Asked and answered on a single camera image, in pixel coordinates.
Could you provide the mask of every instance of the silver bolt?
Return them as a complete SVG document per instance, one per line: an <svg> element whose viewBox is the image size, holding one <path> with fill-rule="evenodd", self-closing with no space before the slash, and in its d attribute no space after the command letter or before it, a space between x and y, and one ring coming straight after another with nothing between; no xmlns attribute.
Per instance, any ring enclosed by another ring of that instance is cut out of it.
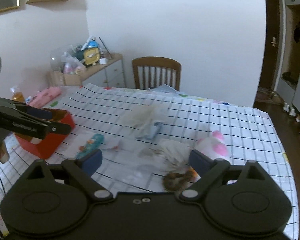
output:
<svg viewBox="0 0 300 240"><path fill-rule="evenodd" d="M132 202L136 205L139 205L142 203L142 201L140 199L134 199Z"/></svg>
<svg viewBox="0 0 300 240"><path fill-rule="evenodd" d="M148 203L148 202L150 202L150 201L151 201L151 199L148 198L148 197L144 197L144 198L142 199L142 202L145 202L145 203Z"/></svg>
<svg viewBox="0 0 300 240"><path fill-rule="evenodd" d="M186 189L182 192L182 195L186 198L193 198L198 195L198 192L194 189Z"/></svg>
<svg viewBox="0 0 300 240"><path fill-rule="evenodd" d="M107 197L110 196L110 194L111 194L111 193L110 193L109 191L104 190L104 189L97 190L97 191L94 193L95 197L97 197L97 198L107 198Z"/></svg>

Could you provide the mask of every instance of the brown scrunchie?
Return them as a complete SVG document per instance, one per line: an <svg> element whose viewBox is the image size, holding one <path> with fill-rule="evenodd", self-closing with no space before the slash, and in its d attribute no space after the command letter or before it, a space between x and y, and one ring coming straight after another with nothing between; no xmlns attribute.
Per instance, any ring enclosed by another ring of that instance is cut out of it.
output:
<svg viewBox="0 0 300 240"><path fill-rule="evenodd" d="M185 174L171 172L163 177L163 186L167 191L179 191L193 177L192 171L187 171Z"/></svg>

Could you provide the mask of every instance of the pink pouch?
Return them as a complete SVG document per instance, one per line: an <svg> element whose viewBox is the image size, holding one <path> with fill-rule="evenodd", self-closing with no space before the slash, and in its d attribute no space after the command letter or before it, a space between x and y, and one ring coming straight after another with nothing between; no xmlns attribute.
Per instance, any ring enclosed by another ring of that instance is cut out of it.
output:
<svg viewBox="0 0 300 240"><path fill-rule="evenodd" d="M41 108L51 100L61 95L62 91L59 87L48 87L42 92L38 93L32 101L29 103L30 106L35 108Z"/></svg>

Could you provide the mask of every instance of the door frame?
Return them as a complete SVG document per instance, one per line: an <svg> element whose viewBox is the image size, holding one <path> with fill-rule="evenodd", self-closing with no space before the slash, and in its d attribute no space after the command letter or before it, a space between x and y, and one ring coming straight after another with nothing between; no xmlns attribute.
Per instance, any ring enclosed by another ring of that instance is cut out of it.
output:
<svg viewBox="0 0 300 240"><path fill-rule="evenodd" d="M286 6L285 0L279 0L279 14L280 14L280 36L278 42L278 55L277 64L275 67L274 78L272 81L271 89L276 91L281 76L284 48L286 43Z"/></svg>

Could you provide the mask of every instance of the wooden countertop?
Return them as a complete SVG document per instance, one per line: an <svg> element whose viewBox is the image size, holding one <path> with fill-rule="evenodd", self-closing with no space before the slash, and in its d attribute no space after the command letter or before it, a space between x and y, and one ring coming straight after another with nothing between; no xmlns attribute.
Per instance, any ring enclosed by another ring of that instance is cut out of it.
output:
<svg viewBox="0 0 300 240"><path fill-rule="evenodd" d="M85 81L87 78L93 76L95 73L103 70L104 68L108 67L109 65L113 64L114 62L117 62L118 60L122 60L122 55L118 53L111 54L113 59L108 60L107 64L99 64L97 63L94 66L88 67L86 72L80 74L80 80Z"/></svg>

